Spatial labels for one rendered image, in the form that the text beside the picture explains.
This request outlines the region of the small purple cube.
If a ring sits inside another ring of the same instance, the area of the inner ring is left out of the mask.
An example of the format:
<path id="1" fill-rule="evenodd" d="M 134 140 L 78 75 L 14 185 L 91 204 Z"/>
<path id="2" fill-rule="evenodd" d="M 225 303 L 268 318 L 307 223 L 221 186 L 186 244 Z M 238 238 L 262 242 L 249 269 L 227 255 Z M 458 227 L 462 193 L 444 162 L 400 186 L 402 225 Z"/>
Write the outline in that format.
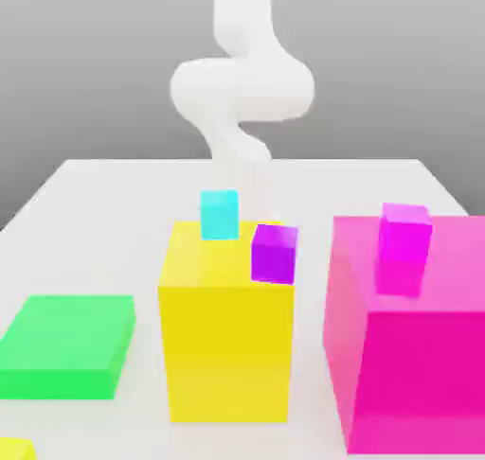
<path id="1" fill-rule="evenodd" d="M 251 279 L 293 285 L 297 238 L 296 227 L 259 223 L 251 242 Z"/>

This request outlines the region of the large pink box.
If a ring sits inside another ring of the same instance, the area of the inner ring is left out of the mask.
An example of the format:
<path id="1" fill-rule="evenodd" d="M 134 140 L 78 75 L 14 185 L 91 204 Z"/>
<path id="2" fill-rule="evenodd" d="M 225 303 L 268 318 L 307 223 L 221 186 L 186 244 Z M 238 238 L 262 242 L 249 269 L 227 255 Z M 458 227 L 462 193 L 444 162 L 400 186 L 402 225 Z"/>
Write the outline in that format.
<path id="1" fill-rule="evenodd" d="M 323 345 L 348 452 L 485 454 L 485 216 L 437 216 L 412 291 L 376 278 L 379 221 L 333 221 Z"/>

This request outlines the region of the small cyan cube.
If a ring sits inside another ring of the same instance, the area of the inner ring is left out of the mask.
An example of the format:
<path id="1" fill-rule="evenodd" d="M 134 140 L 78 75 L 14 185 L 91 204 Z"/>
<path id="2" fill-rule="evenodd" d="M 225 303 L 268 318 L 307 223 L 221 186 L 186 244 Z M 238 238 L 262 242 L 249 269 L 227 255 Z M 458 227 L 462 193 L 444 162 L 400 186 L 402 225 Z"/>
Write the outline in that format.
<path id="1" fill-rule="evenodd" d="M 201 236 L 204 240 L 239 238 L 239 194 L 235 189 L 201 192 Z"/>

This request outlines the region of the small magenta cube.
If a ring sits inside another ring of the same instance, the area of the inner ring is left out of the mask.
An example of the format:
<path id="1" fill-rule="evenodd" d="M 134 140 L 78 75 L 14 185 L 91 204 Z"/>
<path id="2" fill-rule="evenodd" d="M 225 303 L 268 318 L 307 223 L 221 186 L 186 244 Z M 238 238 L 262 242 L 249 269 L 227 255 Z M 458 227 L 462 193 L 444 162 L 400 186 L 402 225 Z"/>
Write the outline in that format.
<path id="1" fill-rule="evenodd" d="M 432 232 L 424 205 L 383 203 L 375 264 L 378 293 L 420 295 Z"/>

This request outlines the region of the large green box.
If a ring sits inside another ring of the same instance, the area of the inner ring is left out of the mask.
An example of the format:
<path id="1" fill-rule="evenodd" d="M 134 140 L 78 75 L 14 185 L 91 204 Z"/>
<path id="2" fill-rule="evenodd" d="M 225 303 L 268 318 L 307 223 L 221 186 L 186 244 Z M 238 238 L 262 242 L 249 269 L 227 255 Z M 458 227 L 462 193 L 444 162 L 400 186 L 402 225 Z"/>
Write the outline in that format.
<path id="1" fill-rule="evenodd" d="M 0 399 L 112 399 L 135 330 L 130 295 L 33 295 L 0 338 Z"/>

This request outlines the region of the small yellow cube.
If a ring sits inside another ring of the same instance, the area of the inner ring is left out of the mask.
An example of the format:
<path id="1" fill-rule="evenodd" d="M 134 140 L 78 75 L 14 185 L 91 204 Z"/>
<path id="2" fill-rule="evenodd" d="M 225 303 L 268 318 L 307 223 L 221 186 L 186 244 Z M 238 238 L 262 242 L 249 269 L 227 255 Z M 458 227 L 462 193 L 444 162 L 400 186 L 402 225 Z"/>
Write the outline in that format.
<path id="1" fill-rule="evenodd" d="M 31 440 L 0 437 L 0 460 L 36 460 Z"/>

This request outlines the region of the large yellow box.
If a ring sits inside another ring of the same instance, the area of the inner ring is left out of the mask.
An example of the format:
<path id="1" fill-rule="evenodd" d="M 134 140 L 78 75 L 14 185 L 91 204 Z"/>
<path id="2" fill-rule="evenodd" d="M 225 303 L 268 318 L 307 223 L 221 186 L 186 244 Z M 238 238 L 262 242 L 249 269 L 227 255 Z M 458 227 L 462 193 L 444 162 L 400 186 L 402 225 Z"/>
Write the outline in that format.
<path id="1" fill-rule="evenodd" d="M 171 229 L 158 299 L 173 422 L 287 420 L 295 288 L 251 279 L 256 226 L 236 240 Z"/>

